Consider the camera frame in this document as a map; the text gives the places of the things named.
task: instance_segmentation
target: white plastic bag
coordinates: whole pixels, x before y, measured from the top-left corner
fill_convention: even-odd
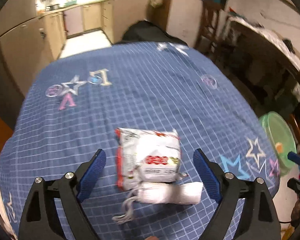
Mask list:
[[[158,132],[118,128],[118,187],[135,188],[140,182],[173,182],[179,174],[181,150],[179,136],[173,132]]]

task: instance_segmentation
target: pink letter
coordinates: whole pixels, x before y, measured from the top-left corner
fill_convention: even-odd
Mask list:
[[[63,100],[60,104],[59,110],[63,110],[66,108],[66,103],[69,101],[69,106],[75,106],[71,93],[66,93],[63,97]]]

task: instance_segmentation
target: black bag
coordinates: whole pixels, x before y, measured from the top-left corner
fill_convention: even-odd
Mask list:
[[[138,41],[171,42],[188,46],[183,40],[170,36],[160,27],[148,21],[139,21],[131,25],[117,44]]]

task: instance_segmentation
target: grid pattern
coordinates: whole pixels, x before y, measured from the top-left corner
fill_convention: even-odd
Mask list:
[[[197,148],[222,168],[221,156],[232,162],[240,156],[241,169],[251,180],[259,175],[255,160],[245,157],[250,149],[247,138],[258,138],[266,153],[260,161],[276,159],[257,117],[231,82],[197,51],[184,52],[170,44],[157,49],[154,42],[116,45],[58,60],[39,74],[23,103],[15,132],[0,155],[0,189],[16,233],[36,177],[58,179],[102,148],[106,166],[90,198],[82,203],[101,239],[141,240],[151,235],[169,240],[198,239],[217,207],[205,189],[197,205],[136,203],[133,221],[122,226],[112,221],[127,195],[115,185],[117,127],[175,128],[181,140],[180,171],[189,174],[182,183],[200,181],[192,163]],[[82,85],[78,96],[73,95],[75,107],[60,111],[61,98],[45,96],[51,85],[68,82],[75,75],[87,80],[90,71],[104,68],[112,85]],[[271,167],[267,163],[260,176],[274,195],[279,179],[268,177]],[[237,166],[230,171],[240,176]],[[61,202],[56,201],[56,206],[66,237],[73,239]],[[240,200],[225,239],[233,238],[242,207]]]

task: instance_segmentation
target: beige cabinet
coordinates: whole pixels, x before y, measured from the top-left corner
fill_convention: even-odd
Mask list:
[[[66,10],[63,12],[63,14],[65,16],[65,22],[66,22],[68,36],[83,32],[81,7],[75,7],[75,8]]]
[[[102,17],[102,30],[106,34],[108,40],[111,43],[114,43],[114,36],[113,36],[113,24],[111,19],[107,19],[106,17]]]
[[[83,29],[85,31],[101,28],[101,4],[82,6]]]
[[[37,73],[49,64],[43,24],[37,18],[26,21],[0,37],[0,49],[16,84],[25,96]]]
[[[8,0],[0,10],[0,36],[35,17],[35,0]]]
[[[65,43],[65,35],[64,31],[62,31],[63,21],[61,22],[60,16],[59,13],[54,13],[43,18],[47,40],[49,41],[51,54],[54,60],[58,58],[63,44]]]
[[[59,26],[59,32],[61,36],[61,42],[62,42],[62,47],[66,43],[66,31],[65,31],[65,24],[63,20],[63,12],[58,13],[58,26]]]
[[[102,4],[102,30],[111,43],[121,41],[127,29],[146,19],[149,0],[109,0]]]

